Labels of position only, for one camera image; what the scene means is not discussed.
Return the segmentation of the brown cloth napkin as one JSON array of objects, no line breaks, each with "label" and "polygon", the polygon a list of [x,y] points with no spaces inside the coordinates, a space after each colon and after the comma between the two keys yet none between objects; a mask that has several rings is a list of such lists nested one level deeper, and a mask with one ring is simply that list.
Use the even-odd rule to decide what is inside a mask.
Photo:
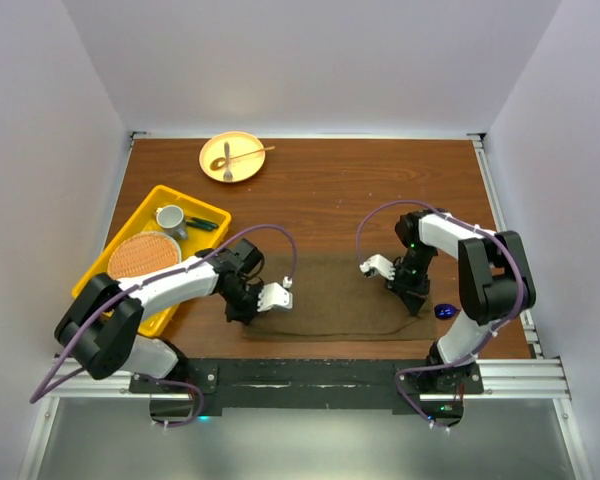
[{"label": "brown cloth napkin", "polygon": [[290,311],[272,310],[242,328],[251,340],[336,342],[432,340],[436,320],[430,300],[417,315],[385,288],[365,278],[353,254],[308,253],[299,257]]}]

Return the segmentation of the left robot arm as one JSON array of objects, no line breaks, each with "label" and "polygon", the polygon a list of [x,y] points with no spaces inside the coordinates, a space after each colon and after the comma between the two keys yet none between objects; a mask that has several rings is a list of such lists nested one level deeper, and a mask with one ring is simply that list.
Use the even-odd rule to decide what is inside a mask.
[{"label": "left robot arm", "polygon": [[165,392],[187,380],[186,359],[170,343],[140,333],[140,324],[177,304],[221,296],[228,321],[249,324],[292,297],[277,283],[251,275],[263,261],[248,240],[233,248],[206,249],[153,273],[115,280],[106,273],[87,282],[54,331],[63,350],[59,359],[75,359],[81,370],[102,380],[127,371],[153,380]]}]

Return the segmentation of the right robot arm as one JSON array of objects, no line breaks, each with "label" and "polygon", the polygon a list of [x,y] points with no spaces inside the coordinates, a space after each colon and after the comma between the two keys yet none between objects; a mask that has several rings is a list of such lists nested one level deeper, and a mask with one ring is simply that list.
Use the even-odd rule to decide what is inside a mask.
[{"label": "right robot arm", "polygon": [[430,294],[431,261],[443,251],[457,260],[461,309],[422,366],[398,375],[419,393],[447,393],[471,375],[475,358],[510,317],[534,306],[536,289],[520,235],[468,226],[431,210],[400,217],[395,233],[406,253],[393,262],[386,288],[408,312],[420,313]]}]

